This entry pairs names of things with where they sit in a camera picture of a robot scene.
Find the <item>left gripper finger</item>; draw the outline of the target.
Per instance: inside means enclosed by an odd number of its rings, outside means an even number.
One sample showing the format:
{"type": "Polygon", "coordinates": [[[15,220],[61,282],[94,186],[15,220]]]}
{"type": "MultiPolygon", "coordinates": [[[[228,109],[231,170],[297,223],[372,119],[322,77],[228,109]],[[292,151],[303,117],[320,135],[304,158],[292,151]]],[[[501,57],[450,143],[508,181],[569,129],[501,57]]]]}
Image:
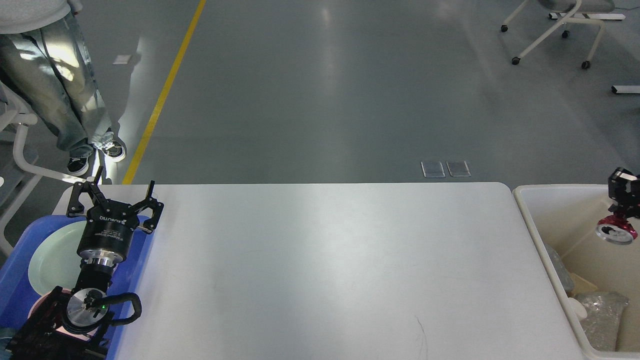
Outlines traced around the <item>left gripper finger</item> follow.
{"type": "Polygon", "coordinates": [[[154,187],[155,181],[151,180],[150,184],[147,187],[147,192],[144,199],[126,208],[125,227],[129,228],[132,231],[134,231],[135,229],[141,229],[146,234],[153,234],[153,232],[157,229],[158,223],[165,207],[164,203],[158,201],[158,199],[153,196],[154,187]],[[138,215],[141,214],[141,212],[144,210],[151,210],[151,216],[150,218],[143,221],[140,225],[138,215]]]}
{"type": "Polygon", "coordinates": [[[110,210],[110,201],[105,198],[103,192],[99,189],[98,181],[100,180],[105,167],[99,166],[94,180],[84,182],[76,182],[71,187],[71,194],[68,201],[66,216],[69,218],[79,217],[84,214],[85,206],[80,202],[80,194],[88,194],[94,207],[98,207],[103,212],[110,210]]]}

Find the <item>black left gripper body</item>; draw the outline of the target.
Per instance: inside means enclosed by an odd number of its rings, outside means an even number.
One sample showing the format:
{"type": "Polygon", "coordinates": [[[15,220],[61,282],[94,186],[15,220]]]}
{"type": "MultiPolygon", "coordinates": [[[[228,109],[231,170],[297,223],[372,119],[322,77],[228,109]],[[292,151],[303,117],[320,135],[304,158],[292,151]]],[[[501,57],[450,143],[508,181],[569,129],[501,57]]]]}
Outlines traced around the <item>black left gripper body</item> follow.
{"type": "Polygon", "coordinates": [[[114,264],[124,262],[139,225],[138,215],[126,203],[95,205],[87,212],[77,254],[85,260],[109,258],[114,264]]]}

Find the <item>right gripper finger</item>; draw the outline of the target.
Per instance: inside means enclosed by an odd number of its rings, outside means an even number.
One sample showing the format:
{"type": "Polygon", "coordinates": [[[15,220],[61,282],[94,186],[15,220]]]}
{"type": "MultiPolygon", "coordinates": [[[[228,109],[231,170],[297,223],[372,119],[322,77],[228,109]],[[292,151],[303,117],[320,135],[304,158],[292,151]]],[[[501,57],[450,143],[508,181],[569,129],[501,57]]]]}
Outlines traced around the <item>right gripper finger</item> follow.
{"type": "Polygon", "coordinates": [[[608,197],[613,201],[608,211],[625,219],[640,218],[640,176],[617,167],[607,180],[608,197]]]}

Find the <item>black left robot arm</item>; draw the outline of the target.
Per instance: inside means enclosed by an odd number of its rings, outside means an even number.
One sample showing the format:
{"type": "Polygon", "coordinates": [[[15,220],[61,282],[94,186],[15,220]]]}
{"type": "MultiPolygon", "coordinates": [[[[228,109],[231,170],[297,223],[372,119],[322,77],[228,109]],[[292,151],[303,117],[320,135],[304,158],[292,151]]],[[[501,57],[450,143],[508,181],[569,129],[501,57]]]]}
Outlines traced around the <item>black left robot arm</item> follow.
{"type": "Polygon", "coordinates": [[[135,230],[153,234],[164,210],[151,181],[137,203],[105,197],[96,180],[76,182],[68,218],[86,219],[78,242],[80,272],[71,289],[55,286],[34,306],[5,347],[12,360],[103,360],[110,328],[142,316],[135,292],[110,292],[117,267],[128,259],[135,230]]]}

